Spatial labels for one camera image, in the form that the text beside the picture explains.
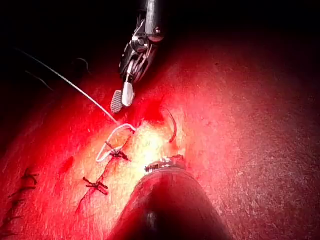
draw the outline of skin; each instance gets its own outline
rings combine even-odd
[[[313,65],[305,64],[314,54],[310,40],[191,34],[172,51],[164,47],[168,53],[157,57],[134,104],[116,116],[137,127],[111,141],[125,144],[130,161],[95,162],[116,126],[78,92],[64,88],[58,95],[58,88],[41,96],[0,161],[0,219],[12,207],[6,196],[36,186],[16,196],[26,201],[14,209],[22,218],[6,226],[18,234],[11,238],[107,238],[144,167],[183,154],[235,239],[317,239],[319,87]],[[116,57],[97,57],[103,68],[79,84],[107,110],[121,86],[117,63],[109,60]],[[163,108],[176,121],[172,143],[172,120]],[[36,185],[21,179],[26,168],[39,174]],[[108,196],[86,188],[83,177],[107,185]]]

